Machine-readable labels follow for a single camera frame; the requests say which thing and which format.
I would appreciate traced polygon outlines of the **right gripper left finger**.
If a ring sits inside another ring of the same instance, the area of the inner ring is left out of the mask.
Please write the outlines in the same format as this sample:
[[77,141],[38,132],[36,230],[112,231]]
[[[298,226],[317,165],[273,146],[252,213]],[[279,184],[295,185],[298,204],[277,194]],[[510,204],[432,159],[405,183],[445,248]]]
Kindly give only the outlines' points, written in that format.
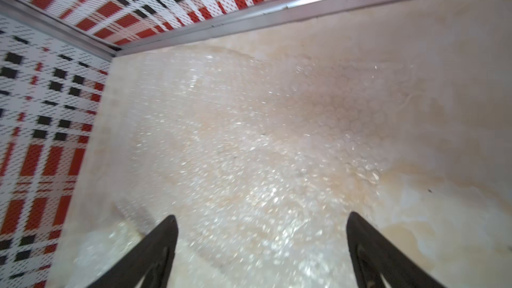
[[177,220],[169,215],[89,287],[167,287],[178,237]]

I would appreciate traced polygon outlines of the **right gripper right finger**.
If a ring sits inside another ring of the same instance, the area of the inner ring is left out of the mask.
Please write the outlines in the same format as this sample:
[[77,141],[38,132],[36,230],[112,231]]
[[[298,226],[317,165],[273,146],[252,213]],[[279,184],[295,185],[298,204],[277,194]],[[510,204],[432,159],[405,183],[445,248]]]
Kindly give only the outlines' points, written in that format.
[[443,287],[355,211],[346,233],[358,287]]

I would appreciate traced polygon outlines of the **bubble wrap around yellow plate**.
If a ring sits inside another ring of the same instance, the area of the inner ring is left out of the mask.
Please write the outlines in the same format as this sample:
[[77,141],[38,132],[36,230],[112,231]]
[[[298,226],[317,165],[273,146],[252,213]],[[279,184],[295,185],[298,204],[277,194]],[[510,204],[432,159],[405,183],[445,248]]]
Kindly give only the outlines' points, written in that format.
[[400,66],[185,46],[117,58],[52,287],[85,287],[174,215],[170,287],[354,287],[345,224],[389,167]]

